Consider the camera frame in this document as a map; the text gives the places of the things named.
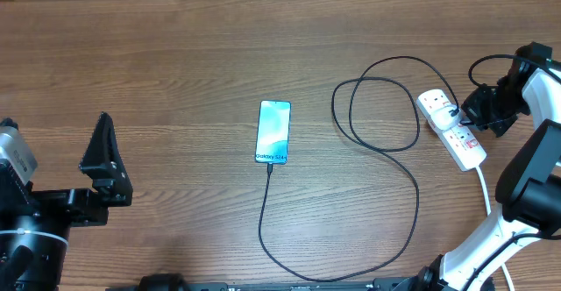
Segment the Samsung Galaxy smartphone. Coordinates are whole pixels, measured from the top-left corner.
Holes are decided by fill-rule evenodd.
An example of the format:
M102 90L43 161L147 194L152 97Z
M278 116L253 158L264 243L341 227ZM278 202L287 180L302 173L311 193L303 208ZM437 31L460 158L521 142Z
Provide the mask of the Samsung Galaxy smartphone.
M258 163L284 165L288 161L291 103L262 101L255 148Z

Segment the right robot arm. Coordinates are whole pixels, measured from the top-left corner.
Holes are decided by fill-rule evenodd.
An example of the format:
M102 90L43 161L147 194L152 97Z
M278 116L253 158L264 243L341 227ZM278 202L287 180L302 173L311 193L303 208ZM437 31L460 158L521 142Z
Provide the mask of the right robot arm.
M549 46L532 42L510 57L496 85L478 84L463 103L440 89L418 96L417 106L463 171L486 157L471 128L502 136L520 114L534 132L496 183L496 206L457 248L438 256L398 290L488 290L491 275L524 247L560 238L560 64Z

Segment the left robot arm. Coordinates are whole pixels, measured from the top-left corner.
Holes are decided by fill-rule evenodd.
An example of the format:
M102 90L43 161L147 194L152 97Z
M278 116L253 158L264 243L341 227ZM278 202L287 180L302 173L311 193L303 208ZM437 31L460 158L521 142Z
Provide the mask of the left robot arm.
M73 227L104 226L111 207L131 205L133 188L112 118L97 120L79 164L91 188L35 191L31 148L7 117L1 123L1 288L55 290Z

